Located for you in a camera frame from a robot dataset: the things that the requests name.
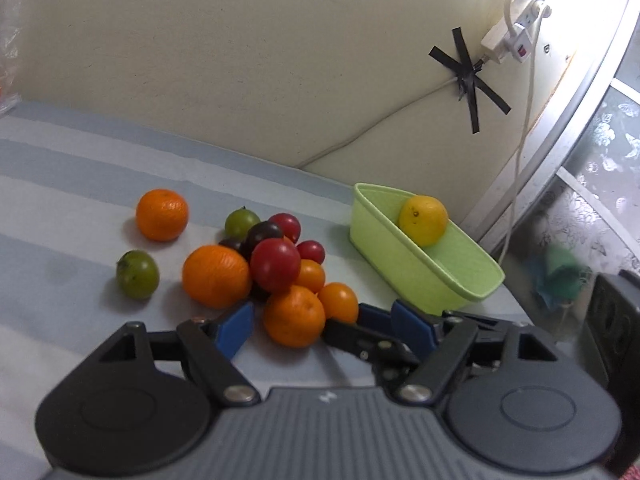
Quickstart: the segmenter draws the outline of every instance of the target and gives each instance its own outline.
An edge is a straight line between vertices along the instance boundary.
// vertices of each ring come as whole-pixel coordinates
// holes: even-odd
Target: basket rim
[[[409,238],[406,234],[404,234],[400,228],[394,224],[389,218],[387,218],[382,211],[380,211],[371,200],[365,197],[361,190],[363,189],[371,189],[371,190],[379,190],[386,191],[392,194],[400,194],[406,197],[415,196],[415,193],[411,193],[409,191],[404,191],[402,189],[396,189],[394,187],[388,186],[379,186],[378,184],[366,184],[363,182],[359,182],[354,184],[353,186],[355,199],[360,202],[375,218],[381,222],[389,231],[391,231],[396,239],[401,242],[407,249],[409,249],[414,256],[416,256],[422,263],[424,263],[437,277],[445,283],[451,290],[453,290],[456,294],[465,298],[469,301],[482,301],[485,300],[492,292],[495,291],[496,288],[500,286],[500,284],[504,281],[504,271],[500,268],[498,263],[486,252],[486,262],[491,266],[493,272],[496,274],[496,278],[500,278],[497,285],[495,285],[490,291],[485,294],[478,294],[469,290],[464,285],[462,285],[458,280],[456,280],[450,272],[447,272],[443,269],[439,264],[436,263],[427,253],[425,253],[418,245],[416,245],[411,238]],[[459,234],[463,235],[469,243],[478,247],[482,252],[484,250],[476,244],[476,242],[471,239],[460,227],[458,227],[454,222],[449,219],[449,229],[454,229]]]

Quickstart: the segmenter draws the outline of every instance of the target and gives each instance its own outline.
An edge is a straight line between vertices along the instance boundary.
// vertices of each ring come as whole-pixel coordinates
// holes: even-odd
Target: clear plastic
[[[12,91],[20,30],[20,0],[0,0],[0,115],[20,102],[20,96]]]

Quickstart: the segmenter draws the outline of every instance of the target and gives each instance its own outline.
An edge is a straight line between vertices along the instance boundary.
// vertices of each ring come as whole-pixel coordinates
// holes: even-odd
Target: green tomato
[[[244,240],[247,231],[260,222],[260,218],[247,208],[233,211],[225,221],[225,233],[228,238]]]
[[[129,251],[118,260],[116,280],[126,296],[146,300],[158,288],[160,272],[156,262],[145,251]]]

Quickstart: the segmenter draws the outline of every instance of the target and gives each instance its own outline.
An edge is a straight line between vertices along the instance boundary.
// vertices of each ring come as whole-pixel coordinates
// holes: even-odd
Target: gray cable
[[[327,149],[322,150],[322,152],[316,153],[315,155],[310,156],[308,159],[303,160],[302,162],[300,162],[300,164],[296,165],[296,168],[298,168],[299,170],[303,170],[305,168],[305,166],[308,166],[312,162],[315,162],[316,160],[319,160],[319,159],[323,158],[324,156],[329,155],[330,153],[337,152],[338,150],[341,150],[341,149],[349,146],[351,143],[353,143],[356,140],[358,140],[364,134],[366,134],[367,132],[370,132],[373,128],[375,128],[379,124],[381,124],[384,121],[386,121],[389,117],[401,112],[402,110],[404,110],[405,108],[411,106],[412,104],[423,100],[425,97],[428,97],[431,94],[436,93],[439,90],[442,90],[444,87],[446,87],[446,86],[448,86],[448,85],[450,85],[452,83],[455,83],[457,80],[458,80],[457,77],[452,77],[451,79],[446,80],[441,85],[436,86],[436,88],[433,88],[433,89],[429,90],[426,94],[423,94],[420,97],[418,97],[417,99],[414,99],[411,102],[405,103],[401,107],[396,108],[394,111],[388,113],[387,115],[385,115],[381,119],[378,119],[375,123],[373,123],[372,125],[367,126],[366,128],[360,130],[358,133],[352,135],[348,139],[345,139],[345,140],[343,140],[341,142],[338,142],[337,144],[334,144],[333,146],[329,146]]]

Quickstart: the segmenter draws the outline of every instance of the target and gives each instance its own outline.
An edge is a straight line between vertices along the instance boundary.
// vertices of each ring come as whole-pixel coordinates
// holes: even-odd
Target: lemon
[[[400,210],[398,227],[420,247],[437,243],[449,223],[442,202],[433,196],[412,196]]]

